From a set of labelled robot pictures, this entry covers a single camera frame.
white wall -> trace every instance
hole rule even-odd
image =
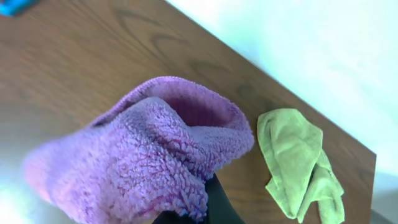
[[[398,223],[398,1],[168,1],[374,151]]]

purple sherpa fabric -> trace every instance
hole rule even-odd
[[[30,186],[78,223],[206,216],[205,181],[254,139],[226,98],[177,77],[138,86],[89,126],[32,152]]]

blue object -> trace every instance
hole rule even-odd
[[[3,16],[15,16],[35,2],[36,0],[5,0],[0,4],[0,14]]]

towel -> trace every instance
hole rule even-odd
[[[322,130],[295,109],[260,115],[257,135],[272,178],[266,189],[285,215],[303,222],[318,201],[324,224],[344,221],[344,191],[322,149]]]
[[[24,161],[28,184],[84,224],[142,223],[165,210],[206,216],[205,181],[254,144],[242,111],[177,77],[149,80],[87,127]]]

wooden table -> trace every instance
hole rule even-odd
[[[23,184],[24,155],[84,126],[143,81],[174,75],[235,102],[253,130],[265,111],[299,109],[324,130],[346,192],[346,223],[369,223],[376,156],[166,2],[46,0],[1,18],[0,29],[0,202],[10,217],[73,223]],[[218,177],[247,223],[297,223],[264,189],[271,176],[258,145]],[[320,223],[315,203],[304,223]]]

